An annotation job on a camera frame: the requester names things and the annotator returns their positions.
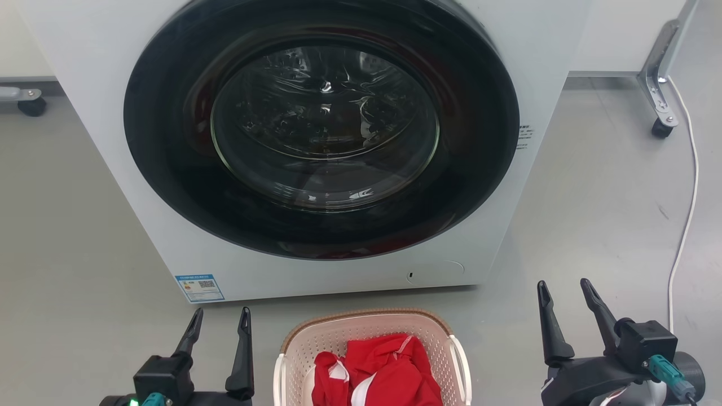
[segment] washing machine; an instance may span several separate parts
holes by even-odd
[[[483,283],[590,3],[19,0],[190,302]]]

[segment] front-loading washing machine door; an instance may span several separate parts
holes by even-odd
[[[451,0],[191,2],[140,56],[124,121],[174,210],[303,259],[451,228],[501,182],[519,125],[499,56]]]

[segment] caster wheel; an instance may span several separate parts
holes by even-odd
[[[23,100],[17,102],[17,108],[29,117],[38,117],[45,113],[45,99]]]
[[[667,138],[672,133],[674,127],[668,127],[662,124],[662,120],[657,118],[652,125],[652,135],[657,138]]]

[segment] teal cable connector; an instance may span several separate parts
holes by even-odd
[[[153,392],[145,398],[142,406],[165,406],[165,398],[158,392]]]
[[[655,378],[667,384],[677,399],[686,402],[695,398],[695,387],[684,379],[684,374],[676,366],[661,355],[649,358],[649,371]]]

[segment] white basket handle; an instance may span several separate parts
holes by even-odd
[[[278,358],[276,358],[276,366],[273,368],[273,404],[274,406],[283,406],[285,402],[283,402],[282,399],[282,387],[284,386],[285,376],[281,376],[283,369],[283,358],[285,357],[285,354],[280,354]]]
[[[455,355],[451,360],[456,370],[456,381],[459,383],[461,397],[463,397],[466,406],[471,406],[471,373],[469,372],[469,362],[466,360],[464,347],[461,346],[461,343],[456,337],[452,334],[449,336],[449,339],[451,339],[451,349]]]

